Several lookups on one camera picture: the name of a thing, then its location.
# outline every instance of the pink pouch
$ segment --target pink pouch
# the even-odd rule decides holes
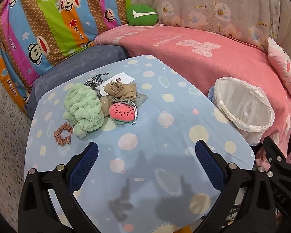
[[[109,109],[110,117],[116,121],[130,123],[135,119],[133,106],[123,103],[114,103]]]

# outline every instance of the blue cushion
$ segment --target blue cushion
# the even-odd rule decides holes
[[[33,83],[27,104],[27,116],[33,119],[39,100],[51,89],[88,71],[127,58],[128,52],[120,46],[96,45],[64,60]]]

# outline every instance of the green plush toy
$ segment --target green plush toy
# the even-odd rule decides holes
[[[69,90],[65,101],[66,111],[63,117],[73,125],[73,133],[80,138],[87,132],[100,128],[104,122],[101,102],[90,86],[83,83],[74,84]]]
[[[147,5],[133,4],[126,11],[126,18],[129,25],[152,26],[156,24],[158,16],[155,9]]]

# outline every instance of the light blue tablecloth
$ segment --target light blue tablecloth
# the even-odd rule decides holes
[[[63,102],[69,88],[106,72],[109,78],[127,73],[135,78],[137,91],[148,96],[136,125],[116,126],[105,118],[99,130],[83,139],[72,135],[70,145],[58,146],[53,132],[65,122]],[[31,167],[47,171],[66,164],[94,141],[98,159],[74,193],[89,218],[102,233],[172,233],[206,214],[219,196],[194,153],[199,139],[227,162],[252,169],[251,148],[207,97],[153,56],[130,58],[43,95],[29,133],[25,174]],[[53,192],[51,197],[67,224]]]

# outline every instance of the green fuzzy cloth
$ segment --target green fuzzy cloth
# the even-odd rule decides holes
[[[87,132],[100,128],[104,122],[101,102],[90,86],[83,83],[74,84],[69,90],[64,108],[63,117],[73,125],[73,133],[80,138]]]

